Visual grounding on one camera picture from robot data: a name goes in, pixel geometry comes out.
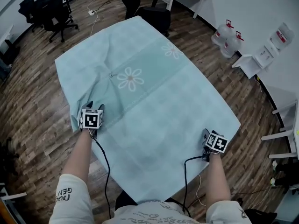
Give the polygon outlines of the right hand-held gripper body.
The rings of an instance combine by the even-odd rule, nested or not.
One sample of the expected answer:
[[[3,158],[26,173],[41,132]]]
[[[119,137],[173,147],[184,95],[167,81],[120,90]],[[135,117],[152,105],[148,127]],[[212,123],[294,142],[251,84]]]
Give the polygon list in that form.
[[[209,132],[207,129],[202,132],[201,142],[203,145],[202,160],[206,162],[209,162],[210,154],[224,153],[228,145],[228,139],[223,135],[215,130]]]

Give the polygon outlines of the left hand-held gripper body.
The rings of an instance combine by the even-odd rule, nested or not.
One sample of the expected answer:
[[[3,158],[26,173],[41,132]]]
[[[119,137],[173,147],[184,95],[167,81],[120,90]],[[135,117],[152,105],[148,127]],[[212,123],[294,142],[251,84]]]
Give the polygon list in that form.
[[[82,108],[81,115],[78,121],[80,130],[89,130],[92,137],[97,137],[98,130],[103,124],[103,110]]]

